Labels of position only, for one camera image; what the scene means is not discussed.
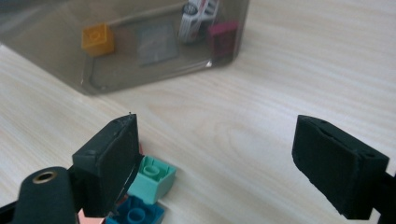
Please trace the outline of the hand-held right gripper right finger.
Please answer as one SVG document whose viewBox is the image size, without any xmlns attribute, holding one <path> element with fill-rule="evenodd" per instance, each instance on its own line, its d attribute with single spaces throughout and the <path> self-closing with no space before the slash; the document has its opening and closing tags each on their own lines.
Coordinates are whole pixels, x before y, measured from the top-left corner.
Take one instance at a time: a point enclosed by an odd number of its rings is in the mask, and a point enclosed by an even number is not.
<svg viewBox="0 0 396 224">
<path fill-rule="evenodd" d="M 389 157 L 330 122 L 297 117 L 292 145 L 296 167 L 347 219 L 389 218 Z"/>
</svg>

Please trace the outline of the blue toy brick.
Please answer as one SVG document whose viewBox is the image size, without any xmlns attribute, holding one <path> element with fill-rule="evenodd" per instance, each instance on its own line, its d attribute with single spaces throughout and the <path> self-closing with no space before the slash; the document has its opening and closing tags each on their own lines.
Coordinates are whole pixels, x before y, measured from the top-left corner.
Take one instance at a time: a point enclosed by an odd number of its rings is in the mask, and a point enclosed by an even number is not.
<svg viewBox="0 0 396 224">
<path fill-rule="evenodd" d="M 128 196 L 117 208 L 116 215 L 106 217 L 105 224 L 162 224 L 164 210 L 157 204 L 145 204 Z"/>
</svg>

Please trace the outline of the white toy car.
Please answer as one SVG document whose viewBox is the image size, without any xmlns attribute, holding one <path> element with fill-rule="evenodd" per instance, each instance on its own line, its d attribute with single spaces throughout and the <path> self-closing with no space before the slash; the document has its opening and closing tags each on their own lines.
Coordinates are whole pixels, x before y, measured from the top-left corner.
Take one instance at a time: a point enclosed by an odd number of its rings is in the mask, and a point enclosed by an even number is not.
<svg viewBox="0 0 396 224">
<path fill-rule="evenodd" d="M 188 0 L 182 7 L 178 39 L 193 43 L 205 36 L 208 26 L 215 23 L 219 12 L 219 0 Z"/>
</svg>

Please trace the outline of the salmon pink toy brick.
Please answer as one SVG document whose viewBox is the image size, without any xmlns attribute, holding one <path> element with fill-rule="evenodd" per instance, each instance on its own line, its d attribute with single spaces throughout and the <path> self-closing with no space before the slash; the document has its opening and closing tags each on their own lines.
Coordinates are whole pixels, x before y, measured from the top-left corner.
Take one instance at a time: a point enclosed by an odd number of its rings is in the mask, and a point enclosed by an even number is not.
<svg viewBox="0 0 396 224">
<path fill-rule="evenodd" d="M 79 224 L 105 224 L 106 220 L 103 217 L 86 217 L 83 210 L 78 212 Z"/>
</svg>

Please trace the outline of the maroon toy brick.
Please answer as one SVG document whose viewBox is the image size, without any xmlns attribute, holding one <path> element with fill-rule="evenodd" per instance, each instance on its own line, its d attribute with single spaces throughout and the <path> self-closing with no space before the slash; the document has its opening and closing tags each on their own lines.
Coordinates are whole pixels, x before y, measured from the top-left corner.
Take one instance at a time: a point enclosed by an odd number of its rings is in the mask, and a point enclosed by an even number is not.
<svg viewBox="0 0 396 224">
<path fill-rule="evenodd" d="M 208 27 L 206 42 L 213 57 L 228 56 L 234 52 L 238 25 L 237 21 L 226 21 Z"/>
</svg>

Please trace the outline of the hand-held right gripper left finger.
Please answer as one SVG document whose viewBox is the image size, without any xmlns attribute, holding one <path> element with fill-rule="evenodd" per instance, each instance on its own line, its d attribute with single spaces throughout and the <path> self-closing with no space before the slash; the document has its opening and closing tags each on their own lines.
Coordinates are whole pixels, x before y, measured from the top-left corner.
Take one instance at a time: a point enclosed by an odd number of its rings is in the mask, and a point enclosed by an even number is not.
<svg viewBox="0 0 396 224">
<path fill-rule="evenodd" d="M 105 217 L 115 210 L 137 175 L 139 151 L 137 115 L 111 120 L 72 156 L 81 183 L 81 208 L 87 217 Z"/>
</svg>

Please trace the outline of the transparent brown storage box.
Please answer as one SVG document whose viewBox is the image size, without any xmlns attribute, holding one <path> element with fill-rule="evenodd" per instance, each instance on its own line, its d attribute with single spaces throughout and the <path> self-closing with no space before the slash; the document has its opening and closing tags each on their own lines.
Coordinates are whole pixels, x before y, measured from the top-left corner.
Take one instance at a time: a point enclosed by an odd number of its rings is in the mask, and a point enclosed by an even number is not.
<svg viewBox="0 0 396 224">
<path fill-rule="evenodd" d="M 215 58 L 205 36 L 178 39 L 188 0 L 0 0 L 0 43 L 76 91 L 104 94 L 232 62 L 238 55 L 249 0 L 219 0 L 215 23 L 239 23 L 234 52 Z M 106 23 L 112 53 L 91 57 L 82 30 Z"/>
</svg>

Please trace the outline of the yellow toy brick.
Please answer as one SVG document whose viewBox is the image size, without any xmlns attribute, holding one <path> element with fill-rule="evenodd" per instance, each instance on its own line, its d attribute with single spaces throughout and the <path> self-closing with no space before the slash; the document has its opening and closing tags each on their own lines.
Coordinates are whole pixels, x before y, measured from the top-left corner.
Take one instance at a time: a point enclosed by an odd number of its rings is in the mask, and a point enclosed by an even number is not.
<svg viewBox="0 0 396 224">
<path fill-rule="evenodd" d="M 106 23 L 99 23 L 82 30 L 81 48 L 91 57 L 112 53 L 115 49 L 114 35 Z"/>
</svg>

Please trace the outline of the mint green toy brick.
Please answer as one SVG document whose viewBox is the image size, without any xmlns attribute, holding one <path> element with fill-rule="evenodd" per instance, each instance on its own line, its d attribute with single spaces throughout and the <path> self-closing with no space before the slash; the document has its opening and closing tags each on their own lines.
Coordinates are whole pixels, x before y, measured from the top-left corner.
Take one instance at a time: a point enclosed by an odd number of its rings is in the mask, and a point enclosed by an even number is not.
<svg viewBox="0 0 396 224">
<path fill-rule="evenodd" d="M 146 204 L 158 202 L 173 186 L 177 168 L 157 158 L 145 156 L 127 194 Z"/>
</svg>

